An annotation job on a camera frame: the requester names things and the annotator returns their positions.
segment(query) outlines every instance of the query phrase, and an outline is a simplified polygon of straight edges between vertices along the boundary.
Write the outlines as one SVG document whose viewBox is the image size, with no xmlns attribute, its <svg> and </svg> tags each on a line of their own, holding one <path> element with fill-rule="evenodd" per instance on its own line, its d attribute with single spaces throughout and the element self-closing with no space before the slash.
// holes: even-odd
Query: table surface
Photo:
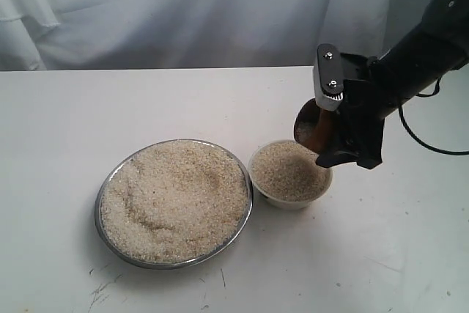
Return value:
<svg viewBox="0 0 469 313">
<path fill-rule="evenodd" d="M 383 165 L 336 167 L 304 211 L 257 199 L 233 246 L 201 265 L 135 268 L 100 241 L 95 197 L 122 159 L 194 138 L 247 164 L 259 145 L 292 138 L 311 72 L 0 73 L 1 311 L 469 312 L 469 158 L 419 147 L 396 114 Z M 469 71 L 447 76 L 405 112 L 428 142 L 467 149 Z"/>
</svg>

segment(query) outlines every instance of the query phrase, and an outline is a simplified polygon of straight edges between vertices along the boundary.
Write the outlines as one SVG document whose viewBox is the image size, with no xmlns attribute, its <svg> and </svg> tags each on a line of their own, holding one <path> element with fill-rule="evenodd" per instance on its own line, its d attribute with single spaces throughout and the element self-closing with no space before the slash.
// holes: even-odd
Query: bowl rim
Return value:
<svg viewBox="0 0 469 313">
<path fill-rule="evenodd" d="M 249 177 L 251 178 L 251 182 L 252 184 L 254 185 L 254 187 L 257 188 L 257 190 L 264 196 L 276 201 L 276 202 L 279 202 L 279 203 L 284 203 L 286 205 L 299 205 L 299 204 L 306 204 L 306 203 L 311 203 L 313 202 L 314 200 L 320 198 L 323 194 L 325 194 L 328 189 L 330 188 L 330 185 L 332 184 L 332 179 L 333 179 L 333 171 L 332 171 L 332 168 L 328 168 L 328 180 L 326 182 L 326 187 L 324 187 L 324 190 L 322 190 L 321 192 L 319 192 L 314 198 L 311 198 L 311 199 L 304 199 L 302 201 L 286 201 L 284 199 L 278 199 L 274 196 L 272 196 L 271 194 L 269 194 L 268 192 L 264 191 L 262 189 L 262 187 L 259 187 L 259 184 L 257 183 L 255 177 L 253 176 L 253 172 L 252 172 L 252 164 L 254 162 L 254 159 L 255 157 L 257 156 L 257 154 L 263 150 L 264 148 L 270 146 L 271 144 L 277 144 L 277 143 L 281 143 L 281 142 L 293 142 L 293 143 L 296 143 L 298 144 L 298 142 L 296 142 L 294 139 L 277 139 L 275 141 L 270 141 L 266 144 L 263 144 L 262 146 L 260 146 L 259 148 L 257 148 L 257 150 L 252 154 L 251 158 L 249 159 L 249 163 L 248 163 L 248 173 L 249 173 Z"/>
<path fill-rule="evenodd" d="M 106 231 L 104 230 L 103 218 L 101 216 L 101 200 L 103 198 L 104 190 L 106 189 L 106 186 L 112 180 L 114 175 L 126 163 L 130 162 L 137 154 L 139 154 L 143 150 L 146 150 L 147 148 L 150 148 L 150 147 L 154 147 L 158 144 L 178 142 L 178 141 L 191 141 L 191 142 L 194 142 L 194 143 L 205 144 L 207 146 L 214 147 L 214 148 L 221 148 L 230 158 L 233 158 L 237 162 L 238 166 L 241 169 L 241 172 L 244 175 L 245 186 L 246 186 L 247 197 L 248 197 L 248 202 L 247 202 L 246 208 L 244 209 L 244 213 L 243 213 L 243 215 L 242 215 L 242 217 L 241 217 L 241 219 L 240 219 L 240 221 L 237 225 L 236 230 L 233 232 L 233 234 L 230 237 L 228 237 L 221 245 L 217 246 L 216 248 L 214 248 L 211 252 L 209 252 L 207 254 L 203 254 L 203 255 L 200 255 L 198 257 L 195 257 L 195 258 L 192 258 L 192 259 L 187 259 L 185 261 L 177 262 L 177 263 L 165 263 L 165 262 L 155 263 L 155 262 L 147 262 L 147 261 L 144 261 L 144 260 L 141 260 L 141 259 L 132 258 L 132 257 L 128 256 L 127 254 L 123 253 L 122 251 L 120 251 L 111 242 L 111 240 L 108 237 Z M 97 193 L 97 197 L 96 197 L 96 201 L 95 201 L 95 226 L 96 226 L 96 229 L 97 229 L 97 233 L 99 234 L 101 240 L 107 245 L 107 247 L 112 252 L 114 252 L 120 259 L 123 259 L 124 261 L 126 261 L 130 264 L 136 265 L 136 266 L 141 267 L 141 268 L 156 269 L 156 270 L 169 270 L 169 269 L 185 268 L 185 267 L 189 267 L 189 266 L 192 266 L 192 265 L 202 263 L 202 262 L 208 260 L 209 258 L 214 257 L 216 254 L 222 252 L 226 247 L 231 245 L 236 240 L 236 238 L 239 236 L 241 231 L 243 231 L 244 226 L 248 222 L 249 216 L 251 215 L 252 206 L 253 206 L 253 198 L 254 198 L 254 192 L 253 192 L 253 188 L 252 188 L 251 178 L 249 176 L 249 173 L 246 170 L 246 167 L 243 165 L 241 160 L 236 155 L 234 155 L 233 153 L 228 151 L 226 148 L 223 148 L 223 147 L 221 147 L 217 144 L 214 144 L 214 143 L 208 142 L 208 141 L 202 141 L 202 140 L 199 140 L 199 139 L 169 139 L 169 140 L 166 140 L 166 141 L 160 141 L 158 143 L 154 143 L 154 144 L 151 144 L 151 145 L 146 146 L 144 148 L 141 148 L 137 152 L 134 152 L 133 154 L 126 157 L 126 159 L 121 161 L 112 170 L 112 172 L 109 173 L 107 178 L 104 179 L 104 182 L 101 185 L 100 190 Z"/>
</svg>

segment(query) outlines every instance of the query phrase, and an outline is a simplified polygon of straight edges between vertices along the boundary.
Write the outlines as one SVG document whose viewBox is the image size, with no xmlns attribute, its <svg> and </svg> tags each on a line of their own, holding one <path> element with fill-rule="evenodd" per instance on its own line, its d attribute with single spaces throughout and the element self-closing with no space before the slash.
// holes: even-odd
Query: white bowl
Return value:
<svg viewBox="0 0 469 313">
<path fill-rule="evenodd" d="M 258 193 L 267 202 L 271 203 L 271 205 L 273 205 L 277 208 L 281 208 L 281 209 L 285 209 L 285 210 L 298 210 L 298 209 L 308 207 L 315 199 L 318 199 L 323 194 L 325 194 L 325 192 L 329 189 L 330 184 L 332 183 L 332 174 L 333 173 L 332 173 L 332 169 L 328 169 L 328 175 L 327 175 L 328 178 L 326 180 L 326 185 L 325 185 L 324 189 L 322 191 L 320 191 L 318 194 L 315 194 L 314 197 L 312 197 L 310 199 L 307 199 L 307 200 L 304 200 L 304 201 L 284 201 L 282 199 L 275 198 L 274 196 L 272 196 L 269 193 L 262 190 L 262 188 L 259 187 L 259 185 L 257 184 L 256 179 L 254 179 L 253 172 L 252 172 L 252 164 L 253 164 L 254 159 L 257 156 L 257 153 L 259 153 L 264 148 L 270 146 L 271 144 L 276 144 L 276 143 L 279 143 L 279 142 L 287 142 L 287 141 L 288 142 L 295 142 L 295 141 L 290 140 L 290 139 L 282 139 L 282 140 L 278 140 L 278 141 L 272 141 L 270 143 L 267 143 L 267 144 L 261 146 L 256 152 L 254 152 L 254 154 L 251 156 L 251 159 L 249 160 L 248 173 L 249 173 L 249 177 L 251 178 L 251 182 L 254 186 L 254 193 Z"/>
</svg>

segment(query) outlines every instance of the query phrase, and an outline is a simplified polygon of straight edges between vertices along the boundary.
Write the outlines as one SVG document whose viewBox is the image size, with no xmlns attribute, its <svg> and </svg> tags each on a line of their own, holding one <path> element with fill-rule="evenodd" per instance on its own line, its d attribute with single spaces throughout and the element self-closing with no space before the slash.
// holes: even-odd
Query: silver plate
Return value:
<svg viewBox="0 0 469 313">
<path fill-rule="evenodd" d="M 244 214 L 242 218 L 240 219 L 239 224 L 237 225 L 236 231 L 233 233 L 232 236 L 230 236 L 228 239 L 225 240 L 224 243 L 219 245 L 217 248 L 215 248 L 213 251 L 211 251 L 208 254 L 203 254 L 201 256 L 185 260 L 184 262 L 178 262 L 178 263 L 154 263 L 154 262 L 145 262 L 143 260 L 139 259 L 134 259 L 132 257 L 129 257 L 128 255 L 122 253 L 109 239 L 108 235 L 106 234 L 106 231 L 104 230 L 103 226 L 103 219 L 101 217 L 101 198 L 103 197 L 104 194 L 104 189 L 108 185 L 108 183 L 112 180 L 114 175 L 128 162 L 132 160 L 132 158 L 140 153 L 142 150 L 145 150 L 146 148 L 150 148 L 152 146 L 155 146 L 156 144 L 152 144 L 151 146 L 142 148 L 138 152 L 133 153 L 130 155 L 128 158 L 126 158 L 123 162 L 121 162 L 110 174 L 107 176 L 107 178 L 104 180 L 104 183 L 101 185 L 101 188 L 97 194 L 96 202 L 95 202 L 95 224 L 96 224 L 96 229 L 97 233 L 101 237 L 101 239 L 104 241 L 104 243 L 113 251 L 119 258 L 123 259 L 126 262 L 129 262 L 130 264 L 136 265 L 138 267 L 142 268 L 147 268 L 147 269 L 161 269 L 161 270 L 166 270 L 166 269 L 178 269 L 178 268 L 184 268 L 188 267 L 191 265 L 199 264 L 202 263 L 203 261 L 215 256 L 216 254 L 220 253 L 223 251 L 226 247 L 228 247 L 230 244 L 235 241 L 236 237 L 241 233 L 243 230 L 246 222 L 248 221 L 248 218 L 251 214 L 252 210 L 252 202 L 253 202 L 253 190 L 252 190 L 252 184 L 251 184 L 251 179 L 249 178 L 249 174 L 246 171 L 246 168 L 244 167 L 243 163 L 236 158 L 230 151 L 225 150 L 223 147 L 218 146 L 217 144 L 213 144 L 210 142 L 206 141 L 199 141 L 196 139 L 172 139 L 168 141 L 162 141 L 157 144 L 162 144 L 162 143 L 167 143 L 167 142 L 174 142 L 174 141 L 192 141 L 194 143 L 203 143 L 211 147 L 216 147 L 216 148 L 221 148 L 228 154 L 231 158 L 233 158 L 235 161 L 237 161 L 238 165 L 241 168 L 241 171 L 244 174 L 245 178 L 245 185 L 246 189 L 248 191 L 248 204 L 246 205 L 246 209 L 244 210 Z"/>
</svg>

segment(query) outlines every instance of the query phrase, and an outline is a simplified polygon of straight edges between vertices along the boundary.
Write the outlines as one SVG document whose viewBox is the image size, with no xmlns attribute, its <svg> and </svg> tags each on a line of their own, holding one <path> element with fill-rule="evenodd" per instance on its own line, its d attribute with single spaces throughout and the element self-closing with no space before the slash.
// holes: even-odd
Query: white curtain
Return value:
<svg viewBox="0 0 469 313">
<path fill-rule="evenodd" d="M 389 4 L 0 0 L 0 70 L 310 65 L 319 40 L 378 55 Z"/>
</svg>

